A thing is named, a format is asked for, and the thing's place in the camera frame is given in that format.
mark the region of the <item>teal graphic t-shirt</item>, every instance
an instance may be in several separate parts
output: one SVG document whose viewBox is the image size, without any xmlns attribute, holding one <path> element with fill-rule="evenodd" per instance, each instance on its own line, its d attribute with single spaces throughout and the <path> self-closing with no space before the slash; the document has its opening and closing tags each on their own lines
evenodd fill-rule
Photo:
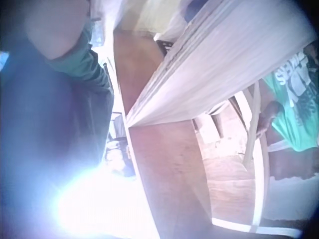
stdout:
<svg viewBox="0 0 319 239">
<path fill-rule="evenodd" d="M 301 51 L 264 78 L 285 109 L 272 126 L 295 151 L 317 147 L 319 134 L 318 65 Z"/>
</svg>

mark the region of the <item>dark pants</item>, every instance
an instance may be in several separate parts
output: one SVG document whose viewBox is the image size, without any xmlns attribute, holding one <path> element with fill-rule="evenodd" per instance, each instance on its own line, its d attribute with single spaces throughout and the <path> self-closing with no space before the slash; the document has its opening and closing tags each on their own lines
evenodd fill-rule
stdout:
<svg viewBox="0 0 319 239">
<path fill-rule="evenodd" d="M 113 93 L 54 72 L 29 43 L 10 53 L 1 80 L 1 205 L 46 213 L 101 161 Z"/>
</svg>

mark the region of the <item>bright light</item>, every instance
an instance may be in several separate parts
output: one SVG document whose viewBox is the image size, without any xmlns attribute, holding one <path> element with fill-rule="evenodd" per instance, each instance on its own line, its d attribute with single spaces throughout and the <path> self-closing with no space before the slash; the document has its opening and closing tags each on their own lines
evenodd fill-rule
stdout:
<svg viewBox="0 0 319 239">
<path fill-rule="evenodd" d="M 72 182 L 57 200 L 59 225 L 75 236 L 109 234 L 134 238 L 135 182 L 111 174 L 102 164 Z"/>
</svg>

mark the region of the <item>person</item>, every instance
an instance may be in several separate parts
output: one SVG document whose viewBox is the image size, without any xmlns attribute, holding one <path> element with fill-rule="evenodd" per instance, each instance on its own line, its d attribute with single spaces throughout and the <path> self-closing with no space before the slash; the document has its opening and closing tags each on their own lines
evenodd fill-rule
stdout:
<svg viewBox="0 0 319 239">
<path fill-rule="evenodd" d="M 86 0 L 5 3 L 1 217 L 21 237 L 43 238 L 59 192 L 103 158 L 114 93 L 89 44 Z"/>
<path fill-rule="evenodd" d="M 319 146 L 318 41 L 264 78 L 275 100 L 260 113 L 257 137 L 270 125 L 295 151 Z"/>
</svg>

